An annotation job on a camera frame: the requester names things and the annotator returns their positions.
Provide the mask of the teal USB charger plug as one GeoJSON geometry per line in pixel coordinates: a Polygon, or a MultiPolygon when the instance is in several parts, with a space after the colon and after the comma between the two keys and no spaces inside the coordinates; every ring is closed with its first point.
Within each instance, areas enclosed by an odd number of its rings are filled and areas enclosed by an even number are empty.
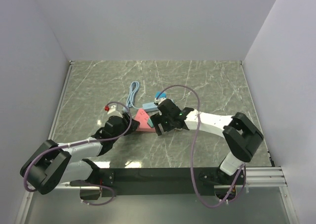
{"type": "Polygon", "coordinates": [[[151,118],[149,118],[149,119],[147,120],[147,124],[148,124],[151,128],[154,127],[154,124],[153,124],[151,118]]]}

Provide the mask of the pink triangular power strip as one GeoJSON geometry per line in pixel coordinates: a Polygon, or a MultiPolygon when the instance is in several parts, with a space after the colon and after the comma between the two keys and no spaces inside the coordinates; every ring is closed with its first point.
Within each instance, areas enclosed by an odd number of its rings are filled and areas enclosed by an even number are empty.
{"type": "Polygon", "coordinates": [[[150,132],[155,133],[155,128],[150,127],[148,124],[150,116],[146,113],[144,109],[139,109],[134,118],[135,121],[139,122],[139,126],[136,129],[138,132],[150,132]]]}

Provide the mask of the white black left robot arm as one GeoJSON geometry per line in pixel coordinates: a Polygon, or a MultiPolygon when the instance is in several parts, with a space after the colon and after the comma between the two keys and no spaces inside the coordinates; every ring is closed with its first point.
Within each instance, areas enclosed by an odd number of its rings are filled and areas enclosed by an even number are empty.
{"type": "Polygon", "coordinates": [[[24,188],[29,192],[48,194],[63,182],[82,180],[87,185],[98,184],[100,169],[90,158],[110,151],[121,136],[136,131],[139,125],[123,113],[110,116],[103,127],[84,140],[73,143],[46,140],[20,170],[24,188]]]}

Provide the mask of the light blue power strip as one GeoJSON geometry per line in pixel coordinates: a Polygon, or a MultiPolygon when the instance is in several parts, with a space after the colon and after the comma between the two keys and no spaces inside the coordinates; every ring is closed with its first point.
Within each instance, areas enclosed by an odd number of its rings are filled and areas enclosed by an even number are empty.
{"type": "Polygon", "coordinates": [[[154,112],[158,111],[158,104],[155,104],[154,102],[144,103],[142,105],[142,109],[145,112],[154,112]]]}

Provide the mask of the blue plug adapter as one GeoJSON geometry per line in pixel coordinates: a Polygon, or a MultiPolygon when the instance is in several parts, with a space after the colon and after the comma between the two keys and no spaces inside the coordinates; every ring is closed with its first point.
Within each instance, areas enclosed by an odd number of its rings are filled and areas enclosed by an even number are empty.
{"type": "Polygon", "coordinates": [[[154,98],[154,102],[157,102],[161,99],[166,99],[166,93],[164,92],[161,92],[161,91],[158,91],[156,94],[155,94],[155,98],[154,98]]]}

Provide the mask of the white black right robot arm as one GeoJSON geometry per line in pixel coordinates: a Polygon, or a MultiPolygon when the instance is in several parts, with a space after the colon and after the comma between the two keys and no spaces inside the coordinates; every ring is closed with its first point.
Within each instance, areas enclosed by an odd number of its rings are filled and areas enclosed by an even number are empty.
{"type": "Polygon", "coordinates": [[[219,165],[217,179],[228,184],[244,163],[249,163],[264,140],[261,131],[243,113],[215,115],[185,107],[180,109],[170,99],[158,104],[158,113],[150,116],[157,135],[173,129],[195,130],[220,136],[226,140],[229,153],[219,165]]]}

